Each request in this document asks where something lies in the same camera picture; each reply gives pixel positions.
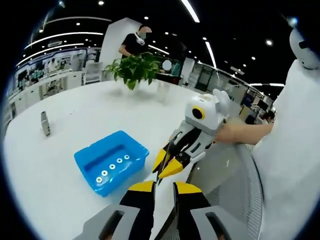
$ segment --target robot finger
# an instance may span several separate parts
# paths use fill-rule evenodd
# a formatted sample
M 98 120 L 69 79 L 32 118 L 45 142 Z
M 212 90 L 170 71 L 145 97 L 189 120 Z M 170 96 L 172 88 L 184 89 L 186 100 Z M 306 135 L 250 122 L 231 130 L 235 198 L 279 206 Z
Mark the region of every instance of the robot finger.
M 180 152 L 174 157 L 168 165 L 159 174 L 159 179 L 169 177 L 171 175 L 182 172 L 190 163 L 190 156 L 186 152 Z
M 180 163 L 175 157 L 169 162 L 169 164 L 159 174 L 159 179 L 169 177 L 171 175 L 182 172 L 184 169 L 182 163 Z
M 155 161 L 154 161 L 154 165 L 152 168 L 153 173 L 159 171 L 159 168 L 162 165 L 163 161 L 166 160 L 165 158 L 167 158 L 167 160 L 170 159 L 170 154 L 167 152 L 167 149 L 168 149 L 168 145 L 166 145 L 164 148 L 162 148 L 159 151 L 158 155 L 156 156 Z

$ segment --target black t-shirt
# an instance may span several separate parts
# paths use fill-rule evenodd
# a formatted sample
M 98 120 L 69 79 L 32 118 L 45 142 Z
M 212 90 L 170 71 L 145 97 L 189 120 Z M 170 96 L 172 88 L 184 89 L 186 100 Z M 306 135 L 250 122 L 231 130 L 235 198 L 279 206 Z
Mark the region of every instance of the black t-shirt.
M 121 45 L 125 45 L 125 50 L 133 55 L 139 55 L 148 51 L 148 44 L 145 43 L 142 46 L 141 44 L 137 43 L 137 38 L 133 33 L 128 34 Z

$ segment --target black ceiling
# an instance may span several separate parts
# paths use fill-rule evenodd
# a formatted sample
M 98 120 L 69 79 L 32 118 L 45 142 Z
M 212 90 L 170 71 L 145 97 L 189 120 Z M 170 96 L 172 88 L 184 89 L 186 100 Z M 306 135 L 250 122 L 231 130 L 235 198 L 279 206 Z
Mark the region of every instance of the black ceiling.
M 230 74 L 235 72 L 231 66 L 241 69 L 241 79 L 248 83 L 285 83 L 286 76 L 295 59 L 290 45 L 291 27 L 286 21 L 288 12 L 280 11 L 274 5 L 246 4 L 242 1 L 189 0 L 197 13 L 200 23 L 195 23 L 180 0 L 65 0 L 65 8 L 57 5 L 49 15 L 48 21 L 68 17 L 97 17 L 99 19 L 66 19 L 45 24 L 44 32 L 40 26 L 34 30 L 32 41 L 70 32 L 105 33 L 109 24 L 128 17 L 147 24 L 152 29 L 151 40 L 155 47 L 170 52 L 172 39 L 179 39 L 187 47 L 187 57 L 213 65 L 203 37 L 207 38 L 213 50 L 216 66 Z M 101 47 L 103 35 L 69 35 L 58 37 L 68 44 L 85 43 L 85 47 Z M 273 45 L 266 45 L 272 40 Z M 25 57 L 47 48 L 49 40 L 28 47 Z M 276 97 L 281 87 L 257 87 L 262 92 Z

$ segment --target blue plastic tray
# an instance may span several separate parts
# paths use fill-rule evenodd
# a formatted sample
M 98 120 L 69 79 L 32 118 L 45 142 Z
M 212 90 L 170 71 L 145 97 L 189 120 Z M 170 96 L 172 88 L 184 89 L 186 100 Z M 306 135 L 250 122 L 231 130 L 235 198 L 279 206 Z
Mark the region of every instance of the blue plastic tray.
M 144 167 L 149 151 L 117 131 L 74 154 L 75 162 L 90 187 L 106 197 Z

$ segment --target plant pot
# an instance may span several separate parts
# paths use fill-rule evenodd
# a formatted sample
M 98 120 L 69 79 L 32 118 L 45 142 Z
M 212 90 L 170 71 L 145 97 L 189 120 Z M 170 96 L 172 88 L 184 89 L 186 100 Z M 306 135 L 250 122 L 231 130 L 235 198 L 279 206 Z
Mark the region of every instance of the plant pot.
M 138 81 L 136 81 L 133 90 L 129 89 L 129 87 L 124 83 L 123 79 L 119 79 L 116 82 L 124 95 L 129 95 L 129 96 L 136 95 L 137 92 L 139 91 L 140 83 Z

